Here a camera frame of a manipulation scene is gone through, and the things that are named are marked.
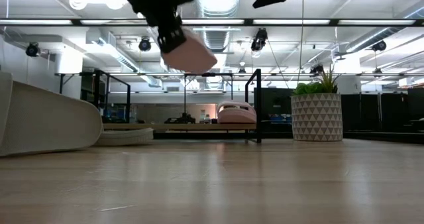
computer monitor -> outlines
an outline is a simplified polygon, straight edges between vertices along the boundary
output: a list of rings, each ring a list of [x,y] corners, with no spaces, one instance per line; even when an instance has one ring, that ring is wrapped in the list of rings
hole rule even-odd
[[[293,89],[262,88],[262,118],[268,119],[272,114],[291,114]]]

light wood floor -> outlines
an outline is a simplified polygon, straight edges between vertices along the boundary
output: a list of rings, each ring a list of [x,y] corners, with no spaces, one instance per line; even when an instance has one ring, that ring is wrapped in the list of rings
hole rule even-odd
[[[0,159],[0,223],[424,223],[424,146],[162,141]]]

ceiling duct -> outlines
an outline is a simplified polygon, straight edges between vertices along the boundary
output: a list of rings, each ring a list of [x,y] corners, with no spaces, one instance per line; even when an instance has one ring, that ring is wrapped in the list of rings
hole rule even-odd
[[[411,13],[404,13],[404,19],[424,19],[424,7],[420,7],[419,9],[414,10]],[[400,32],[406,27],[388,27],[388,28],[376,28],[373,31],[361,36],[353,42],[350,42],[346,46],[347,53],[359,52],[365,48],[368,48],[377,42],[388,38],[389,36]]]
[[[97,44],[104,48],[104,53],[110,54],[121,65],[130,69],[134,73],[149,73],[149,71],[139,68],[136,65],[137,63],[132,60],[130,56],[126,55],[125,52],[117,48],[116,41],[117,39],[111,32],[108,32],[108,35],[105,36],[98,28],[90,28],[85,37],[85,42],[87,44]],[[140,77],[146,81],[150,87],[162,87],[162,81],[159,79],[155,79],[150,76]]]
[[[424,18],[424,7],[423,3],[420,2],[408,10],[402,13],[404,16],[399,16],[405,19],[422,19]],[[352,41],[344,46],[340,46],[340,44],[331,44],[326,47],[322,52],[318,53],[318,55],[312,57],[308,60],[308,63],[317,63],[324,62],[326,59],[331,57],[333,59],[335,56],[350,54],[359,52],[365,48],[369,48],[377,42],[405,29],[405,27],[388,27],[388,28],[376,28],[373,31],[361,36],[360,38]]]
[[[196,0],[197,9],[202,18],[233,18],[237,13],[240,0]],[[223,52],[227,49],[230,41],[229,31],[202,31],[205,45],[212,52]]]

ceiling camera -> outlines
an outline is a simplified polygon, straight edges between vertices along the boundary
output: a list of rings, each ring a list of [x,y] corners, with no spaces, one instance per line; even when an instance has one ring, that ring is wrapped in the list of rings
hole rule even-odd
[[[27,56],[36,58],[41,55],[41,49],[38,47],[37,42],[30,42],[29,46],[26,48],[25,53]]]
[[[376,44],[372,45],[371,50],[377,52],[377,51],[384,51],[387,48],[387,44],[384,41],[379,41]]]
[[[323,67],[323,65],[322,64],[316,64],[316,65],[313,65],[312,67],[311,67],[311,71],[309,72],[310,74],[312,74],[312,78],[314,78],[314,77],[316,77],[317,76],[317,74],[321,74],[321,73],[323,73],[324,72],[324,67]]]
[[[268,39],[268,33],[265,28],[260,28],[256,33],[256,36],[253,38],[252,46],[250,47],[253,52],[261,51],[266,44]]]
[[[138,45],[138,48],[142,51],[142,52],[147,52],[152,48],[152,45],[150,43],[150,38],[149,37],[142,37],[141,38],[141,42]]]

fluorescent light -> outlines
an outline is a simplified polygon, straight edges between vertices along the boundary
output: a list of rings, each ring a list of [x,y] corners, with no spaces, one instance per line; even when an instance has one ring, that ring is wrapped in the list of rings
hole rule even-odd
[[[184,76],[184,73],[140,73],[140,76]]]
[[[340,20],[340,25],[412,25],[415,20]]]
[[[67,19],[0,19],[2,25],[72,25]]]
[[[110,91],[109,94],[127,94],[126,91]]]
[[[183,25],[242,25],[244,19],[183,19]]]
[[[229,31],[241,31],[240,28],[210,28],[210,27],[203,27],[203,28],[193,28],[193,31],[223,31],[223,32],[229,32]]]
[[[222,91],[198,91],[196,94],[223,94]]]
[[[81,20],[83,25],[147,25],[145,19],[116,19],[116,20],[100,20],[100,19],[84,19]]]
[[[111,74],[111,76],[138,76],[137,73],[128,74],[128,73],[121,73],[121,74]]]
[[[305,25],[327,25],[329,19],[304,19]],[[301,25],[301,19],[254,19],[254,25]]]

